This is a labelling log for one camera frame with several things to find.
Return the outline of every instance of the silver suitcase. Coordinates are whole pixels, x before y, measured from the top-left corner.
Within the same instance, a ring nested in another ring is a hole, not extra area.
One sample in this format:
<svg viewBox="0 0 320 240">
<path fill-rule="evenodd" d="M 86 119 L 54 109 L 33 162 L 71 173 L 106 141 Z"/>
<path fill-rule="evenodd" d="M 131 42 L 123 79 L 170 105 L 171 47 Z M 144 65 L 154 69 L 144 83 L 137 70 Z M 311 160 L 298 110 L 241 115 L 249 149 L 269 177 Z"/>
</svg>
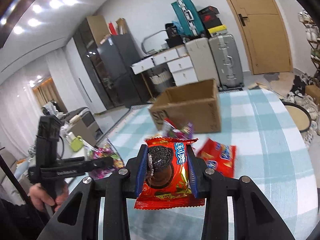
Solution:
<svg viewBox="0 0 320 240">
<path fill-rule="evenodd" d="M 231 34 L 209 39 L 222 88 L 244 87 L 243 72 L 235 38 Z"/>
<path fill-rule="evenodd" d="M 199 38 L 186 43 L 190 59 L 199 81 L 215 79 L 220 85 L 217 68 L 213 60 L 207 38 Z"/>
</svg>

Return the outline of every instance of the oreo cookie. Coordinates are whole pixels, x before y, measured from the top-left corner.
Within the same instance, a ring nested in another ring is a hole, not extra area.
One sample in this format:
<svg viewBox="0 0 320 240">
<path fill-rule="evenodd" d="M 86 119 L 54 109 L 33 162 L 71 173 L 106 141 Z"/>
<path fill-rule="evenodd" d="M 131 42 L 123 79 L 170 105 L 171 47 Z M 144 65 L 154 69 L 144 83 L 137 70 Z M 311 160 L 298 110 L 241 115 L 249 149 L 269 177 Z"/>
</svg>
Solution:
<svg viewBox="0 0 320 240">
<path fill-rule="evenodd" d="M 172 162 L 173 149 L 165 146 L 151 146 L 148 148 L 148 155 L 152 158 L 154 172 L 165 170 Z"/>
<path fill-rule="evenodd" d="M 155 171 L 153 176 L 148 177 L 146 181 L 151 188 L 161 189 L 170 184 L 173 179 L 173 174 L 173 165 L 170 163 L 165 169 Z"/>
</svg>

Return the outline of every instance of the ceiling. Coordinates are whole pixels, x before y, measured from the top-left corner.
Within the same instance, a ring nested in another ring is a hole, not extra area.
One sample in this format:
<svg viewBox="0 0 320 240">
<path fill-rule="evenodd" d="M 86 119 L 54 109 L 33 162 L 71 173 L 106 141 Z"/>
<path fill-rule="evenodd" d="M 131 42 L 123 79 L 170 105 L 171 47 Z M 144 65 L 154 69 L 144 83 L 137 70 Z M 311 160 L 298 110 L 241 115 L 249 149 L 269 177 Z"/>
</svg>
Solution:
<svg viewBox="0 0 320 240">
<path fill-rule="evenodd" d="M 0 84 L 27 63 L 65 46 L 81 21 L 94 14 L 106 0 L 77 0 L 79 3 L 73 6 L 63 5 L 57 9 L 50 7 L 50 1 L 36 0 L 33 5 L 40 5 L 43 11 L 36 14 L 31 6 L 17 23 L 24 32 L 12 32 L 0 49 Z M 28 20 L 32 18 L 41 24 L 29 26 Z"/>
</svg>

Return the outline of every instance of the black box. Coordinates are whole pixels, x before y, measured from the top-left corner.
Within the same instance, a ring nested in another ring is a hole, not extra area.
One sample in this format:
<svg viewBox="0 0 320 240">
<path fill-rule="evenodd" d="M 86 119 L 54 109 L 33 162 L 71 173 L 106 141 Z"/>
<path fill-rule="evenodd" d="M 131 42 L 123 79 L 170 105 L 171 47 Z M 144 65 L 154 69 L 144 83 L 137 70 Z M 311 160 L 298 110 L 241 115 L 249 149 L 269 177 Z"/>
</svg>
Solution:
<svg viewBox="0 0 320 240">
<path fill-rule="evenodd" d="M 200 18 L 206 29 L 222 25 L 220 19 L 214 13 L 201 15 Z"/>
<path fill-rule="evenodd" d="M 208 6 L 200 11 L 198 11 L 198 14 L 201 16 L 201 15 L 204 15 L 204 14 L 208 14 L 208 13 L 214 13 L 214 14 L 219 14 L 219 10 L 213 6 Z"/>
<path fill-rule="evenodd" d="M 179 46 L 183 44 L 183 40 L 180 35 L 168 38 L 165 40 L 169 46 L 169 48 L 173 48 L 175 46 Z"/>
</svg>

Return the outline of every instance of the red chip bag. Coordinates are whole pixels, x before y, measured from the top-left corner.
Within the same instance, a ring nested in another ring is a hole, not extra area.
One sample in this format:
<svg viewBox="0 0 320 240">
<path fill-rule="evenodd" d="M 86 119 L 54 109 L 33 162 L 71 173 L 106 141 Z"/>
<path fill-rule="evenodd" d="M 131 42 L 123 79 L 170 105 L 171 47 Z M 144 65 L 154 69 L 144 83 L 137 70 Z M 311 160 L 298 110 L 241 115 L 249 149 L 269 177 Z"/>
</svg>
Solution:
<svg viewBox="0 0 320 240">
<path fill-rule="evenodd" d="M 204 159 L 208 168 L 212 168 L 223 176 L 233 178 L 236 146 L 224 145 L 208 138 L 197 157 Z"/>
</svg>

